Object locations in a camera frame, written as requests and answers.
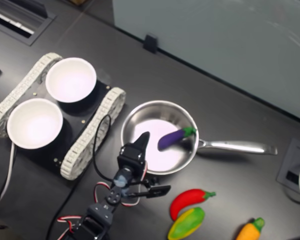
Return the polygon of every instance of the toy carrot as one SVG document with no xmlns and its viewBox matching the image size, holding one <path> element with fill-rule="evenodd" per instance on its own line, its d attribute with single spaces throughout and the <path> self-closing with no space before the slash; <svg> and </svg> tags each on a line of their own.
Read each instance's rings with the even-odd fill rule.
<svg viewBox="0 0 300 240">
<path fill-rule="evenodd" d="M 173 221 L 178 217 L 181 209 L 192 204 L 206 201 L 209 197 L 215 196 L 215 192 L 203 191 L 201 189 L 191 189 L 179 194 L 170 205 L 170 216 Z"/>
<path fill-rule="evenodd" d="M 240 231 L 236 240 L 258 240 L 264 225 L 265 220 L 261 217 L 254 220 L 253 223 L 247 223 Z"/>
</svg>

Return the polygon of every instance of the toy red pepper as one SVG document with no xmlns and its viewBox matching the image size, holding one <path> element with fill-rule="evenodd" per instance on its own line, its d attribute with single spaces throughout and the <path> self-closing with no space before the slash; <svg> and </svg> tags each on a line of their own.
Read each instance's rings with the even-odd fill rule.
<svg viewBox="0 0 300 240">
<path fill-rule="evenodd" d="M 177 220 L 181 209 L 192 204 L 206 201 L 209 197 L 215 196 L 215 192 L 203 191 L 201 189 L 191 189 L 179 194 L 170 205 L 170 216 L 173 221 Z"/>
</svg>

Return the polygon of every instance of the white wall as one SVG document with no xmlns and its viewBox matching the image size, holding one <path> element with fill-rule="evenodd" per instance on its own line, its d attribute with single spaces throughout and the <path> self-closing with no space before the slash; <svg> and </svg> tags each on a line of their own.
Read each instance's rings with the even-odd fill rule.
<svg viewBox="0 0 300 240">
<path fill-rule="evenodd" d="M 115 25 L 300 118 L 300 0 L 113 0 Z"/>
</svg>

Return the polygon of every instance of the red and white wire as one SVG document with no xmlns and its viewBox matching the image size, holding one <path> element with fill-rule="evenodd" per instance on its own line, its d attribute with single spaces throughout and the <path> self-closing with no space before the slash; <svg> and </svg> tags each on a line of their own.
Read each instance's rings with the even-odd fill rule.
<svg viewBox="0 0 300 240">
<path fill-rule="evenodd" d="M 74 226 L 73 224 L 72 224 L 72 222 L 70 221 L 70 220 L 68 220 L 68 219 L 81 219 L 82 217 L 81 216 L 79 216 L 79 215 L 67 215 L 67 216 L 61 216 L 61 217 L 58 217 L 57 218 L 57 221 L 59 222 L 59 223 L 68 223 L 69 224 L 69 231 L 71 232 L 71 233 L 73 233 L 73 231 L 72 231 L 72 227 Z"/>
<path fill-rule="evenodd" d="M 61 240 L 68 231 L 69 231 L 69 228 L 67 228 L 57 240 Z"/>
<path fill-rule="evenodd" d="M 144 166 L 144 170 L 143 170 L 143 174 L 142 174 L 142 177 L 140 179 L 140 182 L 142 182 L 144 180 L 144 178 L 146 176 L 146 173 L 147 173 L 147 170 L 148 170 L 148 163 L 147 163 L 147 161 L 145 161 L 145 166 Z M 141 192 L 141 184 L 139 184 L 138 192 L 139 193 Z M 121 202 L 121 204 L 125 207 L 133 207 L 133 206 L 136 206 L 139 202 L 140 202 L 140 197 L 138 197 L 138 199 L 134 203 Z"/>
<path fill-rule="evenodd" d="M 94 202 L 97 203 L 98 202 L 98 197 L 97 197 L 97 188 L 98 186 L 104 186 L 106 187 L 108 190 L 110 190 L 110 186 L 103 182 L 103 181 L 98 181 L 95 186 L 94 186 L 94 190 L 93 190 L 93 197 L 94 197 Z"/>
<path fill-rule="evenodd" d="M 146 173 L 147 173 L 147 169 L 148 169 L 148 163 L 147 161 L 145 162 L 145 166 L 144 166 L 144 170 L 143 170 L 143 173 L 142 173 L 142 176 L 141 176 L 141 179 L 140 179 L 140 182 L 142 182 L 146 176 Z M 93 197 L 94 197 L 94 202 L 97 203 L 98 202 L 98 197 L 97 197 L 97 188 L 98 186 L 104 186 L 106 187 L 108 190 L 110 190 L 110 186 L 103 182 L 103 181 L 99 181 L 95 184 L 94 186 L 94 190 L 93 190 Z M 138 187 L 138 192 L 140 193 L 141 191 L 141 184 L 139 184 L 139 187 Z M 134 203 L 126 203 L 126 202 L 122 202 L 121 204 L 125 207 L 132 207 L 132 206 L 135 206 L 137 205 L 138 203 L 140 202 L 140 197 L 138 197 L 138 199 L 136 200 L 136 202 Z"/>
</svg>

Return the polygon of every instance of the white tank track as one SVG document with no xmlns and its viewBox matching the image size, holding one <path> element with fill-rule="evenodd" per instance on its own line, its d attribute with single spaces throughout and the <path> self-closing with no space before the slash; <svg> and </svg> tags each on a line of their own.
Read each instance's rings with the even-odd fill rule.
<svg viewBox="0 0 300 240">
<path fill-rule="evenodd" d="M 61 59 L 62 57 L 56 53 L 44 55 L 17 87 L 0 103 L 0 138 L 8 137 L 7 121 L 21 96 L 25 94 L 34 82 L 41 81 L 42 83 L 46 79 L 46 74 L 52 65 Z M 101 120 L 105 115 L 110 115 L 111 123 L 114 123 L 122 110 L 125 100 L 126 92 L 118 87 L 110 89 L 104 96 L 90 123 L 71 146 L 62 161 L 60 174 L 65 179 L 75 180 L 87 167 L 92 158 L 94 136 L 99 124 L 101 126 L 97 136 L 95 151 L 104 140 L 109 127 L 109 119 L 106 118 L 103 122 Z"/>
</svg>

